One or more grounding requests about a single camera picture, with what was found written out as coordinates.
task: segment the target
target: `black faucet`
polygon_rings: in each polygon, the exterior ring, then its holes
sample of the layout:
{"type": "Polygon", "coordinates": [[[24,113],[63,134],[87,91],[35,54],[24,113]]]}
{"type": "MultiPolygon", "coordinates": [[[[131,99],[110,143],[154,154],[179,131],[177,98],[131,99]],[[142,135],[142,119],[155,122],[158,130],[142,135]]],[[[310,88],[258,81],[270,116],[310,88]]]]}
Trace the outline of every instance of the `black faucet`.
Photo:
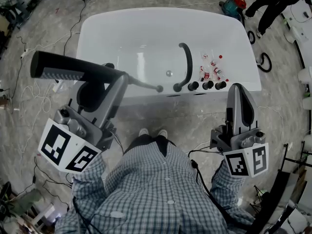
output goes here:
{"type": "Polygon", "coordinates": [[[185,43],[180,43],[179,47],[183,48],[185,51],[186,62],[187,62],[187,73],[186,73],[186,78],[182,82],[176,83],[174,85],[175,92],[180,92],[182,87],[186,85],[187,83],[189,83],[192,77],[192,73],[193,73],[193,60],[192,60],[192,54],[191,54],[189,47],[185,43]]]}

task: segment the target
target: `red and teal vacuum cleaner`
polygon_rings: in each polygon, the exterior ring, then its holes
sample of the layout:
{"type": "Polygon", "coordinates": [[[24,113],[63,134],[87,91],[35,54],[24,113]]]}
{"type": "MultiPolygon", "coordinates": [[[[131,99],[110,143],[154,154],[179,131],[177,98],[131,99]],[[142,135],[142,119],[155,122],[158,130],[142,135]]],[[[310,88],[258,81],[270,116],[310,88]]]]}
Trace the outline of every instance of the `red and teal vacuum cleaner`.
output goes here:
{"type": "MultiPolygon", "coordinates": [[[[246,1],[245,0],[226,0],[225,2],[221,1],[219,5],[222,8],[223,13],[231,18],[236,18],[237,20],[241,21],[243,26],[245,27],[245,19],[243,16],[243,10],[246,9],[246,1]]],[[[255,35],[254,33],[250,30],[247,32],[247,35],[249,37],[250,44],[255,43],[255,35]]],[[[270,60],[270,57],[266,53],[261,54],[261,61],[257,61],[257,66],[260,70],[263,72],[270,72],[272,70],[272,62],[270,60]],[[262,67],[264,64],[264,57],[268,59],[269,63],[269,68],[265,69],[262,67]]]]}

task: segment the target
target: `black pants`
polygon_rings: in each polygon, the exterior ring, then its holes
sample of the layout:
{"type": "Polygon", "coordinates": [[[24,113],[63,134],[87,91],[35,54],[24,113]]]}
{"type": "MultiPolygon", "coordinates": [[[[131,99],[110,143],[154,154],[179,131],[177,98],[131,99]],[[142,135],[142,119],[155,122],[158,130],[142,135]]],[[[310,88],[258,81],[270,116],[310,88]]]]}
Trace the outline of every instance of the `black pants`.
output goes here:
{"type": "Polygon", "coordinates": [[[264,34],[266,29],[271,26],[275,18],[283,12],[288,5],[295,4],[299,0],[256,0],[247,10],[246,16],[253,17],[255,12],[264,5],[268,8],[263,13],[259,22],[258,30],[264,34]]]}
{"type": "Polygon", "coordinates": [[[125,153],[133,149],[136,146],[148,145],[154,141],[156,142],[160,152],[164,155],[164,157],[167,155],[168,143],[170,142],[171,144],[175,146],[175,144],[172,141],[166,139],[164,136],[161,136],[161,135],[157,136],[156,138],[153,138],[149,135],[141,135],[137,137],[134,141],[132,141],[132,143],[130,144],[128,149],[125,151],[125,153]]]}

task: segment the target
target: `sneaker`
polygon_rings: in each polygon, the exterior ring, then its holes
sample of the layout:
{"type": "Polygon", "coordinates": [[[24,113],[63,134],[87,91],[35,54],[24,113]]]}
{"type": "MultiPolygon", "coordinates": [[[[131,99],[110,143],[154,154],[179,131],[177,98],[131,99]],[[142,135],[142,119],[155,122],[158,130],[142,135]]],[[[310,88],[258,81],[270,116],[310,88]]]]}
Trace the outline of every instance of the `sneaker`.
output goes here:
{"type": "Polygon", "coordinates": [[[149,135],[148,130],[146,128],[142,128],[138,133],[139,136],[141,135],[149,135]]]}
{"type": "Polygon", "coordinates": [[[168,132],[165,130],[165,129],[161,129],[160,131],[159,131],[159,133],[157,134],[157,136],[164,136],[165,138],[167,138],[168,137],[168,132]]]}
{"type": "Polygon", "coordinates": [[[245,20],[250,19],[250,17],[246,16],[246,10],[243,10],[243,16],[244,16],[244,19],[245,19],[245,20]]]}
{"type": "Polygon", "coordinates": [[[260,33],[259,30],[257,30],[257,36],[258,36],[259,39],[262,37],[262,34],[260,33]]]}

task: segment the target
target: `person's arm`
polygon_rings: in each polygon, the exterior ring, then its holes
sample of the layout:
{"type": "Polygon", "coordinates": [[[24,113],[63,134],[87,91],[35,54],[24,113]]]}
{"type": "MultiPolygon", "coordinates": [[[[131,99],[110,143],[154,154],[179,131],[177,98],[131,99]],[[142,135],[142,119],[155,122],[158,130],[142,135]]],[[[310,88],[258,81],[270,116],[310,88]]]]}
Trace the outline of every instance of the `person's arm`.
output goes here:
{"type": "Polygon", "coordinates": [[[212,178],[210,192],[232,218],[240,223],[251,225],[254,218],[237,205],[238,193],[244,181],[244,178],[232,178],[223,160],[212,178]]]}
{"type": "MultiPolygon", "coordinates": [[[[76,197],[76,204],[80,214],[91,221],[98,207],[105,200],[104,184],[101,175],[105,165],[102,156],[99,155],[90,164],[85,172],[74,175],[72,195],[76,197]]],[[[87,231],[80,216],[72,207],[56,224],[56,234],[81,233],[87,231]]]]}

